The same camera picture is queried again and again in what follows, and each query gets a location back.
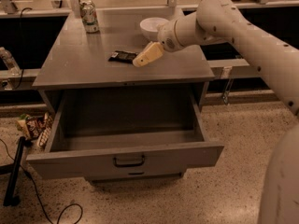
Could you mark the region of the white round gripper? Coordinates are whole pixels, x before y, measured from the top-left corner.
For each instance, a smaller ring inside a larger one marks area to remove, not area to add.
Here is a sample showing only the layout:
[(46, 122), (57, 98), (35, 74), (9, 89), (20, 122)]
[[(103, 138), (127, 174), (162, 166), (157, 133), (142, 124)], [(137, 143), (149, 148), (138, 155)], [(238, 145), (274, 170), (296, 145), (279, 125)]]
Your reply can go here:
[(148, 45), (133, 59), (135, 67), (152, 63), (164, 55), (164, 51), (181, 50), (176, 36), (176, 20), (171, 20), (158, 27), (157, 39), (160, 42), (149, 42)]

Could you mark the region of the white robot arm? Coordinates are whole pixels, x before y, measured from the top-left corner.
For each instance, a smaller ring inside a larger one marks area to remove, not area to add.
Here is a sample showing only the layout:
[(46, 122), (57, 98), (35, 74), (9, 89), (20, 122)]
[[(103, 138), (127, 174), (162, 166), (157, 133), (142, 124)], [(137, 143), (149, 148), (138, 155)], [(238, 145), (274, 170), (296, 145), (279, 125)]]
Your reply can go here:
[[(201, 0), (192, 14), (160, 25), (157, 40), (148, 43), (133, 65), (144, 66), (166, 51), (222, 42), (232, 45), (299, 115), (299, 50), (246, 20), (231, 0)], [(299, 125), (283, 135), (271, 155), (258, 224), (299, 224)]]

